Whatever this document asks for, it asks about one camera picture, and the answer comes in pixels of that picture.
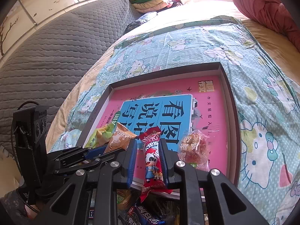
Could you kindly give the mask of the red milk candy packet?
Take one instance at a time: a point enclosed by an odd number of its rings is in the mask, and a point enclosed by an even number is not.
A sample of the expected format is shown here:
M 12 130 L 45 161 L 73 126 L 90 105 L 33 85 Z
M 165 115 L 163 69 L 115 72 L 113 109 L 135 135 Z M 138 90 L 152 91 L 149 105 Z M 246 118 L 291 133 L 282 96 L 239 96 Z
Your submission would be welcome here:
M 161 130 L 159 127 L 151 127 L 139 136 L 143 144 L 143 154 L 145 163 L 145 177 L 140 194 L 142 203 L 149 193 L 154 190 L 159 193 L 172 193 L 172 189 L 167 189 L 163 179 L 161 158 L 159 153 L 159 141 Z

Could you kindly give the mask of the clear bag red snacks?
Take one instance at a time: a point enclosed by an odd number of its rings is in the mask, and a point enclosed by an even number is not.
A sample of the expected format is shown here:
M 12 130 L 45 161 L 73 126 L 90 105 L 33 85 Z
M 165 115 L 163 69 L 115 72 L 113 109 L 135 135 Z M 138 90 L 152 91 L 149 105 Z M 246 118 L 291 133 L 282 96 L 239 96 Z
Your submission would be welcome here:
M 211 169 L 213 145 L 219 133 L 217 128 L 197 128 L 184 134 L 178 146 L 179 160 L 197 170 L 208 172 Z

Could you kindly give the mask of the orange triangular snack packet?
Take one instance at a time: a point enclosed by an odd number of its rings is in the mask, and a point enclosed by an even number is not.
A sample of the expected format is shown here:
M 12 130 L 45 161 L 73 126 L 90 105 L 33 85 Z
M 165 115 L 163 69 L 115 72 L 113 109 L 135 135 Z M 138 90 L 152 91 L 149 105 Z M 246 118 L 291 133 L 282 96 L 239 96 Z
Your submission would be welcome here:
M 137 135 L 118 122 L 104 153 L 108 153 L 119 148 L 127 150 L 130 140 L 136 137 Z

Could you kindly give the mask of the green snack packet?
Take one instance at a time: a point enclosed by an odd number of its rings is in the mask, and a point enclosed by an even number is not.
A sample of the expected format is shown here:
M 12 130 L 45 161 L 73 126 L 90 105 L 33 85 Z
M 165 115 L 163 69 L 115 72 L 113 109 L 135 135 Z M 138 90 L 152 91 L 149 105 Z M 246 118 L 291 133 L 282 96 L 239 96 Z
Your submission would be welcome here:
M 113 135 L 115 126 L 116 124 L 110 122 L 103 127 L 96 128 L 88 138 L 84 148 L 97 148 L 108 143 Z

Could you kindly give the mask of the blue Oreo-style cookie packet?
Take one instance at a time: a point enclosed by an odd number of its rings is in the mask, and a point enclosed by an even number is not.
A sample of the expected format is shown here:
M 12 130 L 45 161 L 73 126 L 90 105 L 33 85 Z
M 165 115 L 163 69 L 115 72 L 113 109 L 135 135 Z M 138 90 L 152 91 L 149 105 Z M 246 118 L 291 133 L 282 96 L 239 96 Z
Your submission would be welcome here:
M 126 213 L 124 224 L 158 225 L 165 224 L 165 221 L 152 216 L 143 206 L 134 205 Z

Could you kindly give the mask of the yellow long snack packet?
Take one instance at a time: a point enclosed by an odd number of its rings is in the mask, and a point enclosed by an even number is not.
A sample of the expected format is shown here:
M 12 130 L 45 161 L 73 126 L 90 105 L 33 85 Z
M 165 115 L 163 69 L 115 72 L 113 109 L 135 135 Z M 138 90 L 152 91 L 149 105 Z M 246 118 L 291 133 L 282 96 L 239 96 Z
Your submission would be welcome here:
M 130 189 L 118 189 L 116 194 L 117 208 L 119 210 L 127 210 L 131 208 L 133 203 L 133 194 Z

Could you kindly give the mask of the grey quilted headboard cover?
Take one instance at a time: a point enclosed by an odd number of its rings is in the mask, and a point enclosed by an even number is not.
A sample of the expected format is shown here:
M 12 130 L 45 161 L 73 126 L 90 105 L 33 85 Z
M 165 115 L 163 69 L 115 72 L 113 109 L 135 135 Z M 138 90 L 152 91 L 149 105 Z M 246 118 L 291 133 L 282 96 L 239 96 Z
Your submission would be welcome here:
M 129 0 L 97 0 L 27 38 L 1 67 L 1 152 L 12 153 L 12 117 L 22 103 L 47 106 L 50 126 L 73 87 L 139 16 Z

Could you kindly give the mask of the shallow dark cardboard box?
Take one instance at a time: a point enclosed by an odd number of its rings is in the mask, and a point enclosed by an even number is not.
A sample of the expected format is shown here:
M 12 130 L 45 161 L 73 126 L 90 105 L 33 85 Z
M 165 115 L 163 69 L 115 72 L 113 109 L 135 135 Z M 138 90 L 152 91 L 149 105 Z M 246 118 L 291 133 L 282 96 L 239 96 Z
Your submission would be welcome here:
M 174 67 L 109 84 L 77 141 L 117 121 L 135 135 L 159 127 L 170 150 L 184 135 L 200 130 L 208 136 L 208 165 L 237 184 L 240 133 L 236 103 L 220 62 Z

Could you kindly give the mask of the pink Chinese workbook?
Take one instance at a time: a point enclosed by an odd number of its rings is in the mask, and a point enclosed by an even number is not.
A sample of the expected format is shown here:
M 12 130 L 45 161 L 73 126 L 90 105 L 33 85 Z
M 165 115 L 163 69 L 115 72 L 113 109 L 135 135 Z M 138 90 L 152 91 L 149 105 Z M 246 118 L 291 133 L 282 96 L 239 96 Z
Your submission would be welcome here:
M 211 168 L 227 169 L 227 127 L 222 85 L 218 76 L 177 79 L 114 90 L 100 111 L 102 127 L 119 113 L 118 122 L 135 135 L 159 127 L 168 148 L 177 151 L 184 134 L 197 128 L 217 128 Z

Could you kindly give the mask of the Hello Kitty teal sheet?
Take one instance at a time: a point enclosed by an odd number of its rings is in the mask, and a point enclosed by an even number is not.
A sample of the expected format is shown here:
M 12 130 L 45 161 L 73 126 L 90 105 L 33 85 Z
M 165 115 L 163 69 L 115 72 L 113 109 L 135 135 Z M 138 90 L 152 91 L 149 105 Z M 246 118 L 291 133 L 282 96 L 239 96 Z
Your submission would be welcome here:
M 241 129 L 239 190 L 270 224 L 287 224 L 299 204 L 299 86 L 232 17 L 180 23 L 114 43 L 73 88 L 47 135 L 49 151 L 76 145 L 110 84 L 180 66 L 219 62 Z

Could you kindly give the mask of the beige bed sheet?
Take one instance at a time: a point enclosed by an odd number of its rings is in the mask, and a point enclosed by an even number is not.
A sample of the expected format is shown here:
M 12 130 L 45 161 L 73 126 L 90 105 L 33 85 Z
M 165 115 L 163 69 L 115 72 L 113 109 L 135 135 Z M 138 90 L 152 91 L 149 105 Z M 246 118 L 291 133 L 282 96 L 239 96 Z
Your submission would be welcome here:
M 52 146 L 65 131 L 70 111 L 76 105 L 80 94 L 88 90 L 95 83 L 96 76 L 112 56 L 114 47 L 118 43 L 128 37 L 149 33 L 185 22 L 209 20 L 216 16 L 229 16 L 241 20 L 243 25 L 247 27 L 264 50 L 283 70 L 284 74 L 291 80 L 299 83 L 299 51 L 285 36 L 248 19 L 232 2 L 210 0 L 207 7 L 204 8 L 200 8 L 195 3 L 189 2 L 186 5 L 160 12 L 154 19 L 126 33 L 109 47 L 75 85 L 59 108 L 46 137 L 47 151 L 52 149 Z

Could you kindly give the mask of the stack of folded clothes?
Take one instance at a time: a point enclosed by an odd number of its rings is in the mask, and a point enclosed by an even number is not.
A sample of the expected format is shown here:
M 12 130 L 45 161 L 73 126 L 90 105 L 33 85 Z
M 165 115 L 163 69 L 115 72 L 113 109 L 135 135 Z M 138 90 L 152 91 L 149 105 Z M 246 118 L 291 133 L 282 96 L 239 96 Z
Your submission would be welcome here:
M 181 0 L 129 0 L 132 6 L 142 14 L 161 12 L 170 8 L 182 6 Z

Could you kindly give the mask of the red quilted blanket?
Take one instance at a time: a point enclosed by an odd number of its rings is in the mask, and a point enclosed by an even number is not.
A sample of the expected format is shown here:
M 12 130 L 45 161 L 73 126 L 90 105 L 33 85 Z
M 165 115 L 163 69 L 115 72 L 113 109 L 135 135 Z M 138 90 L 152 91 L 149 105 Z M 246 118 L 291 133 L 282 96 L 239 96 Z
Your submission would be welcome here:
M 232 0 L 246 17 L 277 33 L 287 36 L 299 49 L 299 28 L 280 0 Z

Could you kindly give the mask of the blossom wall painting panels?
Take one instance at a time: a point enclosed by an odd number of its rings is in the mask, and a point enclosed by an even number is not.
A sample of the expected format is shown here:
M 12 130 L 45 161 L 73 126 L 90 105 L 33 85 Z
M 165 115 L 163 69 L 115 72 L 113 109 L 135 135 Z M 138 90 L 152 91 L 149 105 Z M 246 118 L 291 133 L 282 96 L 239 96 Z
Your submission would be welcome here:
M 88 0 L 17 0 L 1 23 L 1 56 L 29 30 L 54 14 Z

